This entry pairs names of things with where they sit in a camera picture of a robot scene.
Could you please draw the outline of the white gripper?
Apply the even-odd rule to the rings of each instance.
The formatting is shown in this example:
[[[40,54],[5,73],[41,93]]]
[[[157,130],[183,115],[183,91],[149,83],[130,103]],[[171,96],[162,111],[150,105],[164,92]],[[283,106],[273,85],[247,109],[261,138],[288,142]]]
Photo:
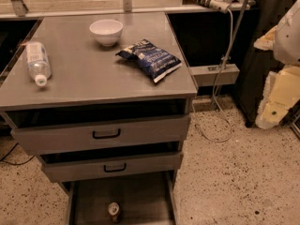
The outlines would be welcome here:
[[[272,51],[277,29],[277,26],[271,28],[253,46],[259,50]],[[265,80],[255,125],[261,129],[277,126],[299,99],[299,66],[286,65],[279,73],[270,72]]]

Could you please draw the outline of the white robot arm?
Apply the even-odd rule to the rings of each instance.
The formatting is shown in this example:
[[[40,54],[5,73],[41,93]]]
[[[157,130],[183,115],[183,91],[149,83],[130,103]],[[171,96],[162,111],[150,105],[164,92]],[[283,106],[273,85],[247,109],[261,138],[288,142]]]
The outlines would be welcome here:
[[[275,27],[254,42],[254,47],[272,51],[284,65],[278,73],[269,72],[255,120],[257,127],[269,129],[277,126],[300,100],[300,0]]]

